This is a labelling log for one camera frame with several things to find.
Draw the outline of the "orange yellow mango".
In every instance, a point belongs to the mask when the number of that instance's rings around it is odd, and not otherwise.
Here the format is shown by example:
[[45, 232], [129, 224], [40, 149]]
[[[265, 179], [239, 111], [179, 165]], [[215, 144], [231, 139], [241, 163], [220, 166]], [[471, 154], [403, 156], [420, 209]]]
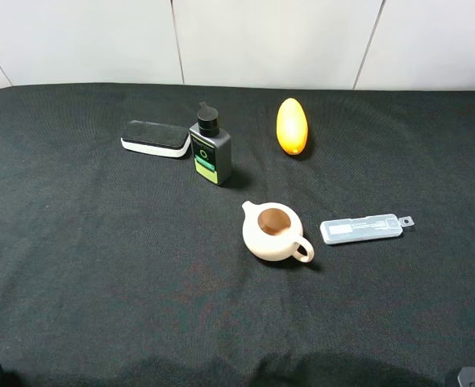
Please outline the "orange yellow mango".
[[277, 141], [289, 155], [299, 155], [308, 139], [308, 122], [302, 105], [287, 98], [277, 112]]

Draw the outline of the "cream ceramic teapot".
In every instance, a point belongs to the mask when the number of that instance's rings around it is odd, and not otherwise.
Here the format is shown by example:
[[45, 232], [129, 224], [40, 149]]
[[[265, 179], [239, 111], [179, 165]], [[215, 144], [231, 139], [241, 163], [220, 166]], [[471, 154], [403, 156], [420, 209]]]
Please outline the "cream ceramic teapot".
[[303, 235], [301, 220], [288, 206], [246, 201], [242, 209], [244, 243], [254, 256], [268, 262], [293, 257], [304, 264], [314, 259], [315, 250]]

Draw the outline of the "grey bottle black cap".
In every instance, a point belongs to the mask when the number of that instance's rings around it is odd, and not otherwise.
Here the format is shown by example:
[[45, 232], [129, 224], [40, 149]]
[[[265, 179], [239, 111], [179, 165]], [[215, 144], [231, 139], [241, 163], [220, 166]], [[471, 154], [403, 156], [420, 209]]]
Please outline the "grey bottle black cap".
[[219, 112], [199, 103], [197, 122], [189, 128], [196, 172], [215, 185], [221, 185], [232, 171], [231, 137], [220, 127]]

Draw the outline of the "black white board eraser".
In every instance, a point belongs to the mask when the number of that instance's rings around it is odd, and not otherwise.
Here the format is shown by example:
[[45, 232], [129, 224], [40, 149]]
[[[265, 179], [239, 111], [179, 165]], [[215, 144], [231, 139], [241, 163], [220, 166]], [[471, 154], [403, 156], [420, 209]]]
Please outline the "black white board eraser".
[[168, 158], [182, 158], [190, 147], [186, 128], [138, 120], [124, 127], [120, 140], [128, 151]]

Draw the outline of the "clear flat plastic case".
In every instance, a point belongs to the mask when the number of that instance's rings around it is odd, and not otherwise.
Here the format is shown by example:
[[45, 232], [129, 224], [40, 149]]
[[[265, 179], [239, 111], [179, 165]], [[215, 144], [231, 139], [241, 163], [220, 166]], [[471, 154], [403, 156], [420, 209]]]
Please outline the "clear flat plastic case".
[[320, 231], [325, 244], [333, 245], [399, 237], [404, 227], [414, 224], [411, 216], [399, 218], [395, 214], [379, 214], [323, 221]]

